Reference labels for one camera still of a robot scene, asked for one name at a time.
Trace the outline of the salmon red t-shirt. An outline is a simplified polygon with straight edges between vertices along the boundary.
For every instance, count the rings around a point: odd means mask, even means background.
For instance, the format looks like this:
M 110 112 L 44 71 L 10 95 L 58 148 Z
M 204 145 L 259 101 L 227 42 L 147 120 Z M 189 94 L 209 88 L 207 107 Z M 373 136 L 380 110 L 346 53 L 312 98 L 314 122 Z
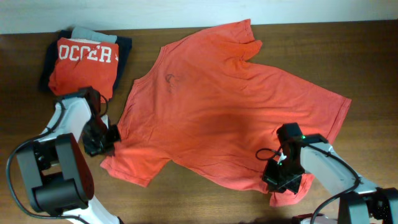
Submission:
M 173 161 L 223 187 L 267 193 L 277 130 L 297 123 L 334 141 L 351 100 L 276 67 L 251 63 L 262 42 L 250 20 L 203 29 L 163 46 L 137 79 L 118 123 L 121 141 L 101 166 L 146 187 Z

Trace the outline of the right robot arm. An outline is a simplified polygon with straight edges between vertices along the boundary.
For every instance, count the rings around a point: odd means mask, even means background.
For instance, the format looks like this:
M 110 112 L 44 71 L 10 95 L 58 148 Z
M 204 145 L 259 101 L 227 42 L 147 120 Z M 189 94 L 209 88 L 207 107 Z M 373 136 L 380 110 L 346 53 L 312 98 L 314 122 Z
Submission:
M 331 193 L 313 213 L 292 223 L 397 223 L 397 189 L 384 189 L 348 165 L 321 134 L 304 135 L 297 123 L 277 130 L 280 147 L 267 158 L 262 180 L 270 192 L 298 194 L 304 174 L 312 174 Z

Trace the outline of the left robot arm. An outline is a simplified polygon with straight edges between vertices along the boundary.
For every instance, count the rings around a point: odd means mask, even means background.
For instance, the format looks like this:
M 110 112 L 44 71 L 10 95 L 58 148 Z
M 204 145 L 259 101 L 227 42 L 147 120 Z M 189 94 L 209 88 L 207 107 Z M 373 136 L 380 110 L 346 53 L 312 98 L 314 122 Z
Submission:
M 17 146 L 6 164 L 6 180 L 17 206 L 27 215 L 72 223 L 121 223 L 95 197 L 95 185 L 84 155 L 110 154 L 121 140 L 119 130 L 101 111 L 104 99 L 92 87 L 60 96 L 43 132 Z M 28 211 L 11 182 L 17 159 L 29 199 Z

